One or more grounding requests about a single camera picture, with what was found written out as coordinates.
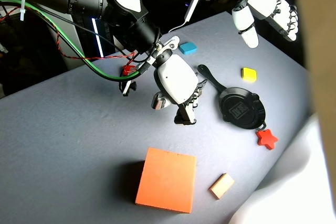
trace table surface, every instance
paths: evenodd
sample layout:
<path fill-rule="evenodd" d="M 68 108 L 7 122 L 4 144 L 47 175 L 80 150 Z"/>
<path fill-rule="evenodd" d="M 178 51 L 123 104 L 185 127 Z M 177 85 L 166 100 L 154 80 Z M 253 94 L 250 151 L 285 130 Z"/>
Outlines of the table surface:
<path fill-rule="evenodd" d="M 159 90 L 153 68 L 137 79 L 138 90 L 125 98 L 117 83 L 80 67 L 0 100 L 1 223 L 230 219 L 308 118 L 308 73 L 263 38 L 256 49 L 248 48 L 228 13 L 179 29 L 162 41 L 173 35 L 198 47 L 197 53 L 182 56 L 195 70 L 205 64 L 223 85 L 259 94 L 268 128 L 279 138 L 276 148 L 257 145 L 254 130 L 223 122 L 210 83 L 195 110 L 197 123 L 180 126 L 173 122 L 176 106 L 161 111 L 150 107 Z M 95 62 L 110 73 L 118 73 L 122 63 Z M 256 69 L 258 80 L 244 82 L 242 67 Z M 191 214 L 134 204 L 148 147 L 197 157 Z M 208 189 L 222 173 L 229 173 L 235 184 L 216 200 Z"/>

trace star-shaped toy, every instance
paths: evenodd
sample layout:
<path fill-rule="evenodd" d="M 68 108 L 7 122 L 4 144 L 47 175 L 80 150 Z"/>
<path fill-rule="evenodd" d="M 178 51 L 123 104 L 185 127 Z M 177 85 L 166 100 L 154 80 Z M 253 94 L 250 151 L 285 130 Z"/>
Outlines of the star-shaped toy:
<path fill-rule="evenodd" d="M 271 130 L 258 131 L 256 134 L 259 138 L 259 145 L 264 145 L 269 150 L 273 150 L 275 148 L 275 142 L 278 141 L 278 139 L 272 135 Z"/>

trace blue block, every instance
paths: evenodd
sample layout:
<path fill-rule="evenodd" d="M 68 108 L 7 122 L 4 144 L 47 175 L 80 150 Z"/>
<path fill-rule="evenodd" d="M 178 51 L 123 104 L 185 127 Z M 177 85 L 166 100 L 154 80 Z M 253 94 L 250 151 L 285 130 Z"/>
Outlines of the blue block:
<path fill-rule="evenodd" d="M 184 55 L 189 55 L 197 51 L 196 45 L 192 42 L 188 42 L 188 43 L 184 43 L 180 45 L 179 49 Z"/>

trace black frying pan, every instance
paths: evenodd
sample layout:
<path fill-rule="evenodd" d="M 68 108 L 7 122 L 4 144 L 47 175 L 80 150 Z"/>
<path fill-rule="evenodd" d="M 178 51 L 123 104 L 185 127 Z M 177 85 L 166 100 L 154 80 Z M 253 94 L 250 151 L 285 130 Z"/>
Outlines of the black frying pan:
<path fill-rule="evenodd" d="M 266 128 L 265 108 L 257 94 L 242 88 L 226 88 L 205 65 L 199 65 L 197 69 L 219 92 L 219 107 L 224 121 L 249 130 Z"/>

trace yellow block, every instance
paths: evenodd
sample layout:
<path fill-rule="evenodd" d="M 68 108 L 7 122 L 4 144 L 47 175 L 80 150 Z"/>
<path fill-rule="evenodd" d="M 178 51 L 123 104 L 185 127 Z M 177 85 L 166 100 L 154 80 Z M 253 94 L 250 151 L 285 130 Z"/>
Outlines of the yellow block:
<path fill-rule="evenodd" d="M 243 68 L 241 75 L 244 81 L 255 82 L 257 80 L 257 71 L 251 68 Z"/>
<path fill-rule="evenodd" d="M 211 187 L 210 191 L 216 196 L 217 199 L 220 199 L 226 191 L 234 184 L 234 180 L 230 175 L 224 173 Z"/>

